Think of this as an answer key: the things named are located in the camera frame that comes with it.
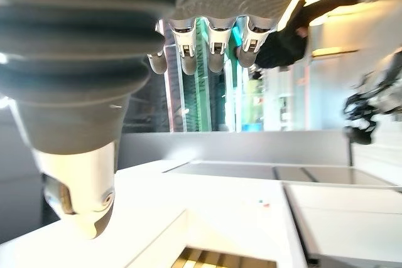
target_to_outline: black clothing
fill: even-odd
[[[296,5],[286,27],[270,33],[261,46],[256,64],[260,68],[274,68],[295,63],[304,57],[308,38],[296,34],[296,29],[308,27],[309,23],[339,6],[351,6],[359,0],[319,0],[304,6],[303,1]]]

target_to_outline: white surface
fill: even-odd
[[[0,246],[0,267],[165,268],[184,242],[275,260],[280,268],[306,267],[279,181],[131,168],[119,171],[115,184],[114,213],[99,238],[80,240],[56,222]]]
[[[383,262],[401,267],[401,194],[362,188],[286,187],[309,254],[349,259],[350,264],[359,260],[367,267]]]
[[[401,215],[315,208],[302,212],[320,255],[393,262],[402,267]]]
[[[402,194],[393,190],[291,185],[299,207],[402,214]]]
[[[150,163],[139,164],[137,166],[131,167],[130,169],[135,171],[135,173],[157,174],[169,171],[187,162],[187,160],[157,160],[151,161]]]

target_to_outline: wall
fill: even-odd
[[[41,188],[9,110],[0,111],[0,244],[41,227]]]
[[[122,136],[119,168],[160,159],[347,166],[341,131],[148,133]]]

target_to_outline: green panel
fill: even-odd
[[[211,131],[210,102],[207,72],[207,47],[204,40],[205,23],[197,18],[196,22],[197,45],[195,56],[197,57],[197,72],[195,73],[195,92],[197,96],[198,130],[200,132]]]

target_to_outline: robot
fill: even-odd
[[[194,18],[207,16],[210,68],[222,69],[237,16],[248,16],[244,65],[290,0],[0,0],[0,93],[43,174],[56,214],[89,239],[112,215],[114,173],[129,96],[166,71],[168,20],[194,74]]]
[[[366,84],[369,75],[365,75],[361,87]],[[365,121],[366,127],[346,126],[345,135],[351,142],[372,144],[372,134],[378,123],[375,115],[393,114],[402,110],[402,47],[393,55],[386,70],[384,80],[368,92],[356,93],[349,97],[344,106],[344,117],[349,122]]]

